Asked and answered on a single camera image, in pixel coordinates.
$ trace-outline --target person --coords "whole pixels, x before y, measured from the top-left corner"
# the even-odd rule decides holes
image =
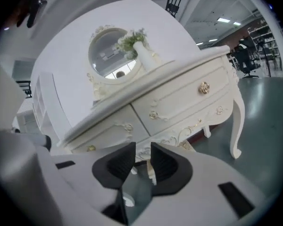
[[[117,72],[117,79],[124,76],[124,75],[125,75],[125,72],[123,72],[123,71]]]
[[[27,27],[30,28],[36,20],[37,14],[40,15],[41,7],[45,6],[47,1],[45,0],[20,0],[16,5],[11,15],[6,19],[3,29],[7,30],[13,25],[19,27],[27,16],[29,16],[29,21],[27,22]]]

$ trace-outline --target oval mirror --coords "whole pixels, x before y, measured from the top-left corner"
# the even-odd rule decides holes
[[[98,34],[91,42],[89,61],[99,75],[117,79],[133,69],[136,61],[127,60],[125,54],[115,47],[118,39],[126,34],[126,30],[110,28]]]

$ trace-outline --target window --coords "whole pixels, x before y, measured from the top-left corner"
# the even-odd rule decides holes
[[[128,65],[124,65],[122,67],[120,67],[119,69],[117,70],[114,70],[112,73],[114,74],[115,77],[117,77],[117,72],[119,71],[123,71],[126,74],[128,74],[131,70],[130,68],[128,67]]]
[[[105,76],[105,78],[107,78],[107,79],[115,79],[113,73],[108,74],[107,76]]]
[[[133,60],[133,61],[131,61],[131,62],[128,63],[128,66],[129,66],[130,70],[133,69],[133,67],[134,67],[135,64],[136,64],[136,61],[135,61],[135,60]]]
[[[128,64],[123,65],[122,67],[118,68],[117,70],[114,70],[112,73],[106,75],[105,78],[116,79],[117,78],[117,72],[119,72],[119,71],[123,71],[126,75],[133,69],[135,64],[136,64],[136,60],[133,60],[133,61],[129,62]]]

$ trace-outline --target drawer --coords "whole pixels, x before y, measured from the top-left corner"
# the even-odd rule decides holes
[[[233,112],[233,97],[231,93],[224,94],[210,106],[185,118],[170,128],[137,144],[136,151],[144,151],[151,142],[178,145],[185,139],[199,132],[208,125],[217,125],[226,121]]]
[[[207,94],[199,92],[202,82],[209,84]],[[217,58],[138,98],[132,106],[150,135],[155,135],[212,104],[229,89],[227,70]]]
[[[77,139],[70,142],[66,148],[72,153],[84,153],[125,142],[140,142],[149,137],[144,126],[130,105],[113,113]]]

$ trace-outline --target carved table leg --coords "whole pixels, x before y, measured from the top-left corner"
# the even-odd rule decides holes
[[[233,102],[233,129],[230,143],[230,151],[233,158],[237,159],[241,155],[241,151],[237,148],[238,140],[243,128],[245,118],[245,107],[242,97],[235,96]]]
[[[205,126],[205,127],[203,127],[202,129],[203,129],[203,132],[204,132],[204,136],[205,136],[206,138],[209,138],[209,137],[212,135],[211,132],[210,132],[210,130],[209,130],[209,126]]]

